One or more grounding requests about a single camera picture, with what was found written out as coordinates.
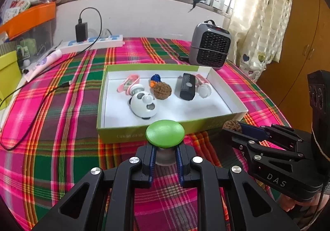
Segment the person right hand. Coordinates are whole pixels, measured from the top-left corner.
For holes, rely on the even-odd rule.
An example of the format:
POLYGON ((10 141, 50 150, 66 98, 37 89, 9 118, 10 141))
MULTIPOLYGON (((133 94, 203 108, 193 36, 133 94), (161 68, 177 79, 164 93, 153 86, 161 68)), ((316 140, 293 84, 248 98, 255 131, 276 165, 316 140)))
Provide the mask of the person right hand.
POLYGON ((314 196, 312 199, 306 201, 306 202, 299 202, 296 201, 286 195, 281 194, 280 197, 277 200, 277 203, 279 204, 280 208, 283 209, 284 211, 288 212, 291 209, 294 208, 295 205, 300 205, 303 207, 310 207, 309 212, 313 215, 315 211, 317 210, 316 213, 316 218, 320 214, 320 212, 323 210, 325 205, 327 204, 329 200, 329 195, 323 195, 323 199, 321 201, 321 204, 319 208, 317 209, 318 202, 320 200, 320 193, 317 193, 316 196, 314 196))

